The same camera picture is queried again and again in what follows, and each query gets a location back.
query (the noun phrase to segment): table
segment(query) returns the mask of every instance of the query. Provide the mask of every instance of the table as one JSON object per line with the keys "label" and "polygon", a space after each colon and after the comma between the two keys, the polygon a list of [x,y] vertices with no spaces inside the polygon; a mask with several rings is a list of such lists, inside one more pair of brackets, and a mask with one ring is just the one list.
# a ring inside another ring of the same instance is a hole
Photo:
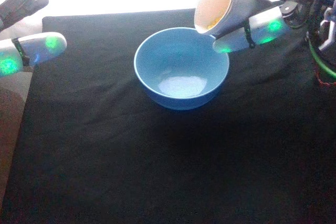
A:
{"label": "table", "polygon": [[44,18],[68,49],[33,74],[3,223],[336,219],[335,94],[316,85],[304,30],[230,54],[220,94],[199,109],[143,92],[137,47],[193,14]]}

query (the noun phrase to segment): brown floor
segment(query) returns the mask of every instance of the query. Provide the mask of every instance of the brown floor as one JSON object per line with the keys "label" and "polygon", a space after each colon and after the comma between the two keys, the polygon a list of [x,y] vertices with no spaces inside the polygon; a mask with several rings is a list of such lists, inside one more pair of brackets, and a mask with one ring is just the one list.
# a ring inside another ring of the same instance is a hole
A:
{"label": "brown floor", "polygon": [[0,88],[0,212],[24,107],[19,94]]}

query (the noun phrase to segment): yellow contents in cup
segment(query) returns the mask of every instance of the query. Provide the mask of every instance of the yellow contents in cup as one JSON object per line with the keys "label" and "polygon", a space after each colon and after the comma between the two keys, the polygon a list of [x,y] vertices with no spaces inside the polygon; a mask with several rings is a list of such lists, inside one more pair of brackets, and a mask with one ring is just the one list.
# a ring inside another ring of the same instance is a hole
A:
{"label": "yellow contents in cup", "polygon": [[220,21],[220,18],[216,18],[214,21],[212,21],[212,23],[210,25],[208,25],[208,29],[213,28],[215,25],[217,25],[217,23]]}

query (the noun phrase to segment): green cable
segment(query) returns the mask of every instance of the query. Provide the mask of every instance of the green cable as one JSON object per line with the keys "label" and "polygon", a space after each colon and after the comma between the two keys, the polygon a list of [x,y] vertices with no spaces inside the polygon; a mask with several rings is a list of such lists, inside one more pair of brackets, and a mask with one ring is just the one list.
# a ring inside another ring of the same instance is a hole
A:
{"label": "green cable", "polygon": [[319,56],[317,55],[317,53],[315,52],[311,41],[309,40],[309,48],[311,51],[311,54],[314,57],[314,60],[316,61],[316,63],[327,73],[329,74],[331,77],[336,79],[336,73],[334,71],[332,71],[326,64],[323,63],[323,61],[319,58]]}

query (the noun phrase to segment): white cup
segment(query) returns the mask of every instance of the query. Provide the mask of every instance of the white cup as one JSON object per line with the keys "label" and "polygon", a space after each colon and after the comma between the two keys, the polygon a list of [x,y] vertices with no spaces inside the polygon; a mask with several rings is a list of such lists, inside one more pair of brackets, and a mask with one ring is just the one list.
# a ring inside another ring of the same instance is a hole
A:
{"label": "white cup", "polygon": [[258,0],[200,0],[194,17],[200,34],[220,35],[247,20],[258,11]]}

